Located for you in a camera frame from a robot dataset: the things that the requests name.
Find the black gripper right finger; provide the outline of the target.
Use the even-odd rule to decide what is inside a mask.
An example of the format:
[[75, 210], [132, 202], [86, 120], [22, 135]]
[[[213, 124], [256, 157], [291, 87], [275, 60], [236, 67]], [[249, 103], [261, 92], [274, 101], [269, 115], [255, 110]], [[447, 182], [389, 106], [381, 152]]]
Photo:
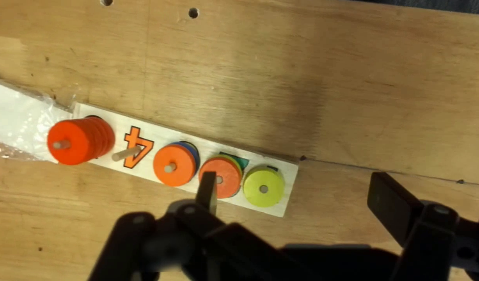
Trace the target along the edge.
[[386, 171], [373, 171], [367, 206], [394, 238], [405, 246], [425, 204]]

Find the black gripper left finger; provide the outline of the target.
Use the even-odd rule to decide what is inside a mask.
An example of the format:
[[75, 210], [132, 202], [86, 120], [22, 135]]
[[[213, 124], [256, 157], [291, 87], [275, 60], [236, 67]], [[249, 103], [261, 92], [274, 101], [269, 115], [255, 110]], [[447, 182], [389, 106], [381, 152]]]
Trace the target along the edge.
[[203, 206], [211, 213], [217, 209], [217, 173], [216, 171], [205, 171], [199, 191], [197, 191], [197, 202]]

